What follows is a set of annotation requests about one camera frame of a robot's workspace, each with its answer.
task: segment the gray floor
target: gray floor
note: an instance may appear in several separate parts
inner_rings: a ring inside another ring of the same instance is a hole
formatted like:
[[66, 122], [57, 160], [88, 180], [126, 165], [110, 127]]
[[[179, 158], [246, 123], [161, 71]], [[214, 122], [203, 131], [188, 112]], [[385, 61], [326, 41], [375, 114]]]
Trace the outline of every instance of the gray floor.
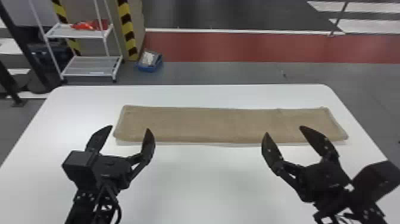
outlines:
[[[126, 63], [121, 85], [323, 83], [330, 86], [380, 147], [400, 167], [400, 64], [164, 63], [156, 73]], [[109, 79], [69, 79], [69, 85], [112, 85]], [[0, 101], [0, 161], [7, 156], [43, 100], [24, 108]]]

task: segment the black tripod leg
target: black tripod leg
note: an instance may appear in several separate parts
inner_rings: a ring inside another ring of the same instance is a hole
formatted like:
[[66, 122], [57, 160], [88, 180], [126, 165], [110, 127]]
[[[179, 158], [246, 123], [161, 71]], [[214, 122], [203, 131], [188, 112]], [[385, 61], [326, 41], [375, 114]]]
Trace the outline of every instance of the black tripod leg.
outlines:
[[15, 85], [17, 83], [11, 77], [10, 73], [8, 72], [7, 68], [3, 65], [0, 61], [0, 85], [4, 87], [7, 91], [7, 94], [11, 96], [14, 100], [13, 107], [23, 107], [26, 104], [26, 100], [22, 100], [15, 91]]

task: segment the white wire shelf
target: white wire shelf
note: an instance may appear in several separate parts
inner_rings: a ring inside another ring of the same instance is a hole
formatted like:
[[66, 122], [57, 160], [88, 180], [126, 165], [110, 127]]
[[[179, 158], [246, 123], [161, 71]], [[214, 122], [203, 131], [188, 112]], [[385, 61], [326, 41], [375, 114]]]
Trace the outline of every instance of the white wire shelf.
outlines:
[[[107, 30], [103, 30], [104, 38], [110, 34], [113, 24], [108, 25]], [[77, 38], [77, 39], [102, 39], [100, 30], [76, 30], [71, 28], [71, 24], [57, 23], [47, 33], [47, 38]]]
[[63, 76], [111, 76], [115, 80], [122, 56], [74, 56], [62, 71]]

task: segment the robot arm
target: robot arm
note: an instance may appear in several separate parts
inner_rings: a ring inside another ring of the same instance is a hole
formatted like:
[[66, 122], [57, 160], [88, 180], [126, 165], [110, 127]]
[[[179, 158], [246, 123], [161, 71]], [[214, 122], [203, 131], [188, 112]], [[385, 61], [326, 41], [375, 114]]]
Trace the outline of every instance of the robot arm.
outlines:
[[[400, 184], [400, 170], [389, 161], [371, 164], [362, 169], [353, 180], [342, 169], [339, 154], [322, 133], [301, 126], [300, 131], [317, 154], [319, 163], [300, 166], [285, 161], [271, 136], [266, 133], [261, 153], [268, 166], [277, 176], [288, 183], [304, 202], [313, 203], [318, 210], [313, 216], [317, 223], [329, 217], [337, 224], [337, 214], [346, 208], [348, 219], [363, 224], [384, 224], [383, 212], [376, 201]], [[345, 187], [352, 184], [354, 190]]]
[[131, 181], [147, 166], [154, 154], [155, 139], [149, 129], [142, 142], [142, 150], [123, 158], [100, 154], [112, 126], [104, 127], [92, 135], [85, 151], [72, 151], [62, 168], [78, 190], [65, 223], [109, 224], [114, 213], [119, 223], [122, 216], [117, 195], [127, 189]]

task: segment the white floor marking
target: white floor marking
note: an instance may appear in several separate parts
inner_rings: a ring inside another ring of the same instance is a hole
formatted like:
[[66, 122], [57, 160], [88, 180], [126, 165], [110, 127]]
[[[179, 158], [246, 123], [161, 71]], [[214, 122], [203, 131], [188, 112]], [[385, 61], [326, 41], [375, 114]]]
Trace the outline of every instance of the white floor marking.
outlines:
[[30, 69], [8, 69], [8, 72], [13, 76], [16, 74], [28, 74]]
[[341, 19], [339, 28], [346, 33], [400, 33], [400, 21]]
[[320, 2], [308, 1], [308, 3], [318, 11], [333, 11], [340, 12], [343, 8], [344, 2]]
[[0, 54], [22, 54], [22, 51], [13, 38], [1, 38]]
[[260, 33], [260, 34], [300, 34], [300, 35], [328, 35], [330, 31], [318, 30], [230, 30], [230, 29], [170, 29], [146, 28], [146, 32], [154, 33]]
[[19, 92], [18, 96], [20, 98], [25, 98], [25, 99], [46, 99], [49, 94], [33, 94], [31, 92]]
[[[340, 12], [344, 2], [308, 1], [318, 11]], [[399, 3], [363, 3], [350, 2], [347, 13], [400, 13]]]

